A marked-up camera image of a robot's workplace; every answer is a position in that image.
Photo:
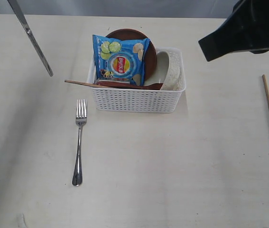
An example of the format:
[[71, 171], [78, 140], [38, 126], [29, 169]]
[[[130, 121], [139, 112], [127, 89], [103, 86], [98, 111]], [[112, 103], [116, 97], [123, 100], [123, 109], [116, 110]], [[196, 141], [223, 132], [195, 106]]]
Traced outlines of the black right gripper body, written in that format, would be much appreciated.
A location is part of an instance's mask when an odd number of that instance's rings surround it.
[[234, 52], [269, 51], [269, 0], [240, 0], [214, 32], [199, 40], [207, 61]]

